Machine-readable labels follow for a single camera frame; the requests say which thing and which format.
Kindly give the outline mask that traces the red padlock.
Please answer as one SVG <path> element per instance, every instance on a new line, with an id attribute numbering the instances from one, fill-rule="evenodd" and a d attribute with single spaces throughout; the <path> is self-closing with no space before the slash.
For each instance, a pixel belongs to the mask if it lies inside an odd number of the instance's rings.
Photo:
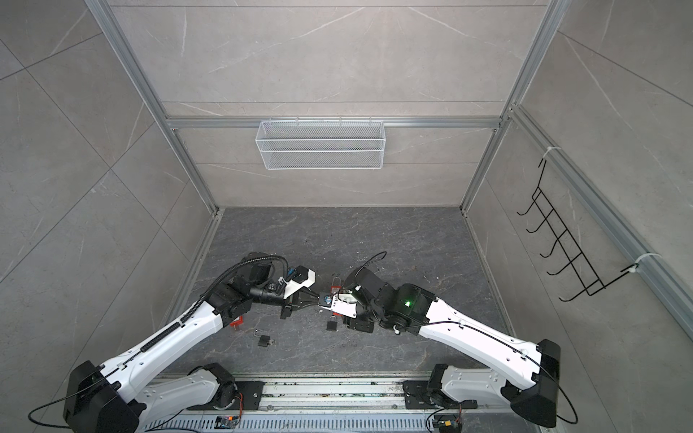
<path id="1" fill-rule="evenodd" d="M 234 329 L 237 329 L 239 326 L 241 326 L 244 323 L 244 319 L 242 317 L 238 317 L 234 321 L 232 321 L 229 326 L 231 326 Z"/>
<path id="2" fill-rule="evenodd" d="M 330 294 L 331 295 L 337 295 L 339 292 L 342 290 L 343 287 L 343 282 L 342 279 L 339 275 L 335 275 L 332 278 L 332 282 L 330 285 Z"/>

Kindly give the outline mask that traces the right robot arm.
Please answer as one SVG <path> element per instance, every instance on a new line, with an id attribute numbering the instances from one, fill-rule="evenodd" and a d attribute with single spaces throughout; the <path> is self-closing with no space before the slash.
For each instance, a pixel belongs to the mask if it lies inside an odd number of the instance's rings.
<path id="1" fill-rule="evenodd" d="M 471 357 L 482 373 L 439 364 L 426 396 L 441 407 L 464 402 L 505 404 L 516 415 L 551 429 L 561 418 L 561 347 L 549 340 L 524 341 L 490 328 L 455 310 L 442 298 L 415 284 L 397 288 L 363 263 L 332 294 L 330 309 L 350 326 L 371 332 L 375 326 L 396 335 L 409 332 Z"/>

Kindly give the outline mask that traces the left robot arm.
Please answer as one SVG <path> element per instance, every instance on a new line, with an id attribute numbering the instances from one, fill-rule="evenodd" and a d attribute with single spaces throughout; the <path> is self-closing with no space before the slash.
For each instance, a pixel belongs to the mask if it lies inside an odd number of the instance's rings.
<path id="1" fill-rule="evenodd" d="M 143 342 L 102 364 L 86 361 L 70 374 L 59 400 L 63 429 L 73 432 L 135 432 L 169 413 L 200 406 L 242 408 L 236 380 L 220 364 L 194 368 L 182 379 L 151 381 L 196 344 L 235 320 L 253 304 L 275 305 L 290 313 L 317 299 L 316 274 L 295 268 L 279 255 L 252 253 L 227 268 L 182 315 Z"/>

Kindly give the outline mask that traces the aluminium mounting rail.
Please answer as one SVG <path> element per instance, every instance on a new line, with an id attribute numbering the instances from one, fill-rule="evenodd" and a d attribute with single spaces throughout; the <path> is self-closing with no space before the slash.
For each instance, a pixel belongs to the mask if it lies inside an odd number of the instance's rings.
<path id="1" fill-rule="evenodd" d="M 478 402 L 475 410 L 451 411 L 513 412 L 535 424 L 554 419 L 557 411 L 559 390 L 548 378 L 541 377 L 537 384 L 521 390 L 490 369 L 461 369 L 439 364 L 430 373 L 240 373 L 236 376 L 237 382 L 265 382 L 257 411 L 188 411 L 188 407 L 205 404 L 190 403 L 183 414 L 423 412 L 436 409 L 407 409 L 402 383 L 430 380 L 440 381 L 443 393 L 452 400 Z"/>

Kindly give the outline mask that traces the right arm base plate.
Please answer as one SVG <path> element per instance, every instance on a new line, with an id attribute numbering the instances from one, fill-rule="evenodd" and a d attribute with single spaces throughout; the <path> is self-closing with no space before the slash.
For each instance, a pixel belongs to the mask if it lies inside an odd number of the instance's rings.
<path id="1" fill-rule="evenodd" d="M 405 407 L 410 410 L 475 410 L 478 408 L 478 402 L 475 400 L 465 400 L 462 402 L 452 400 L 443 393 L 440 381 L 404 381 L 402 383 L 402 390 L 404 391 Z"/>

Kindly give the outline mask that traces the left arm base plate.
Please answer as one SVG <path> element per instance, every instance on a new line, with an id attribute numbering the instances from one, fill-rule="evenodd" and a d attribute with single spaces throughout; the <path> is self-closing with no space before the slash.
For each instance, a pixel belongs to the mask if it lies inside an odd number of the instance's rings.
<path id="1" fill-rule="evenodd" d="M 201 405 L 188 407 L 188 411 L 257 411 L 263 397 L 265 382 L 242 381 L 223 386 L 212 399 Z"/>

